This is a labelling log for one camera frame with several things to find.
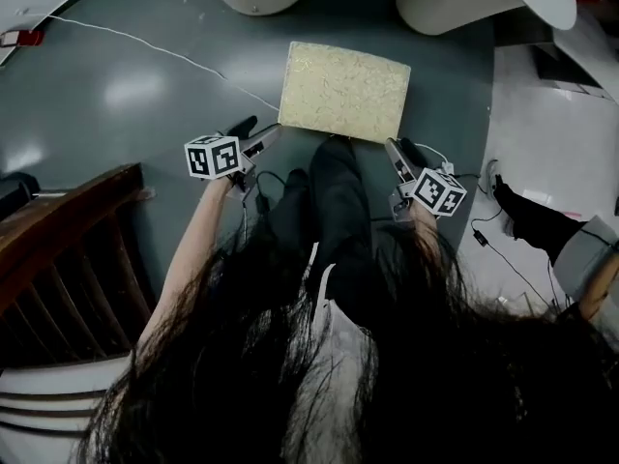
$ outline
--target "person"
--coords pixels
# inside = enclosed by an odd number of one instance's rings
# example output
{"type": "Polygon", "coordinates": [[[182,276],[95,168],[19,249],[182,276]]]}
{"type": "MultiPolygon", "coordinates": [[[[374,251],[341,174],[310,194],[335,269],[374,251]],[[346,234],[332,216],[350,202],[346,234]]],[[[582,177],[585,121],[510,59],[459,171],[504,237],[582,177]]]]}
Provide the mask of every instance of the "person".
{"type": "Polygon", "coordinates": [[[490,308],[416,203],[412,224],[373,229],[348,139],[289,174],[246,242],[216,247],[230,182],[211,182],[78,460],[390,462],[479,455],[512,435],[535,450],[553,430],[590,449],[619,408],[615,344],[592,321],[610,318],[616,237],[596,221],[559,232],[557,216],[493,181],[515,234],[555,270],[591,250],[580,258],[592,278],[562,282],[581,308],[552,320],[490,308]]]}

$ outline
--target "gray floor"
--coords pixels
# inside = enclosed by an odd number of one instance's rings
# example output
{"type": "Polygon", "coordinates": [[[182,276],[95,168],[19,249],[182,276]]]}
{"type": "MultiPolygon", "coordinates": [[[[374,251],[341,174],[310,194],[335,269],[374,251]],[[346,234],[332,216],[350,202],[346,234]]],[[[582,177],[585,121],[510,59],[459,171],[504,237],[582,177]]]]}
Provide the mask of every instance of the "gray floor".
{"type": "MultiPolygon", "coordinates": [[[[492,30],[479,22],[440,38],[399,19],[395,0],[301,0],[283,14],[247,17],[220,0],[81,0],[63,17],[135,34],[221,71],[279,104],[290,41],[332,44],[412,67],[400,136],[442,151],[457,173],[479,173],[486,146],[493,73],[492,30]]],[[[277,112],[202,72],[139,43],[52,22],[44,45],[20,50],[0,72],[0,169],[26,165],[47,188],[79,185],[121,163],[140,161],[157,197],[136,215],[138,240],[155,291],[203,191],[191,179],[183,143],[255,114],[277,112]]],[[[307,167],[325,134],[288,129],[259,169],[307,167]]],[[[389,214],[397,182],[378,145],[356,152],[376,217],[389,214]]],[[[474,193],[475,180],[465,185],[474,193]]],[[[264,188],[280,188],[265,179],[264,188]]],[[[472,197],[440,229],[454,246],[472,197]]],[[[240,222],[226,206],[224,231],[240,222]]]]}

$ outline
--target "sponge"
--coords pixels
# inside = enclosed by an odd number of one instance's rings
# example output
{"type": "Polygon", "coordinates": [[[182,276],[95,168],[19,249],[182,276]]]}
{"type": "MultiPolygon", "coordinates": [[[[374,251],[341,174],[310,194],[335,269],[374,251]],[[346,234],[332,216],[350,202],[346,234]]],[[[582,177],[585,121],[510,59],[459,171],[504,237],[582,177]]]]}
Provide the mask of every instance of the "sponge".
{"type": "Polygon", "coordinates": [[[409,76],[375,55],[292,42],[279,122],[384,144],[398,137],[409,76]]]}

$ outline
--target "wooden railing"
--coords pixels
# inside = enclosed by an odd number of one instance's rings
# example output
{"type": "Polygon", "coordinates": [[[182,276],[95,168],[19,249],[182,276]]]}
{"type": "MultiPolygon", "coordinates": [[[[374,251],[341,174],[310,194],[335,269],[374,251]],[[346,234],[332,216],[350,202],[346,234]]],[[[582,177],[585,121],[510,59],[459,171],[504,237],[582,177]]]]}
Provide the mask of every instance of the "wooden railing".
{"type": "Polygon", "coordinates": [[[155,305],[128,219],[142,189],[122,166],[0,222],[0,367],[131,349],[155,305]]]}

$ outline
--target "hair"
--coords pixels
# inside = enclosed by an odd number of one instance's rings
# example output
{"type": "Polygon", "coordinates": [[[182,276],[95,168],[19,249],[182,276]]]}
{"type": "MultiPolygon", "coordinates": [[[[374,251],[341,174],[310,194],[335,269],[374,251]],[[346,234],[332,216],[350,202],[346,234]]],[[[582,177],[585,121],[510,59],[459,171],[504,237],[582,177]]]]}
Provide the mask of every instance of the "hair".
{"type": "MultiPolygon", "coordinates": [[[[577,314],[548,321],[484,308],[440,237],[439,257],[408,228],[379,236],[383,293],[350,425],[335,428],[346,452],[323,449],[326,460],[389,462],[450,451],[434,447],[438,438],[615,417],[616,357],[577,314]]],[[[313,401],[329,380],[308,393],[328,334],[311,334],[314,302],[299,293],[306,266],[264,229],[218,250],[108,391],[78,461],[307,460],[320,424],[313,401]]]]}

